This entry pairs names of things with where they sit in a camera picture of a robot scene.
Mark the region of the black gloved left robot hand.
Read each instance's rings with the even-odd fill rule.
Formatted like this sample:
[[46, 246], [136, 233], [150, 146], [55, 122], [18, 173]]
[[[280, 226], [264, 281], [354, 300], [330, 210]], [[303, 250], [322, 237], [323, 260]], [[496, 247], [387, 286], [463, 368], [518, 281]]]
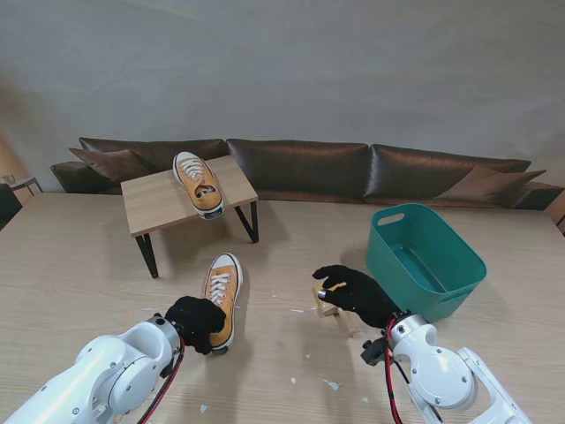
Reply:
[[192, 296], [179, 298], [165, 314], [184, 344], [203, 355], [213, 351], [210, 335], [223, 329], [225, 318], [226, 314], [212, 301]]

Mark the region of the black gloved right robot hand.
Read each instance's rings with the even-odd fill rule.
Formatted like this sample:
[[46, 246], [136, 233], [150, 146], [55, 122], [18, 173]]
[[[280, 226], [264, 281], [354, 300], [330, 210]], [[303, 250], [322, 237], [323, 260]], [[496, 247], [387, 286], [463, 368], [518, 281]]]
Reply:
[[329, 265], [316, 269], [313, 278], [322, 281], [321, 300], [357, 314], [370, 327], [385, 329], [402, 312], [376, 280], [358, 270]]

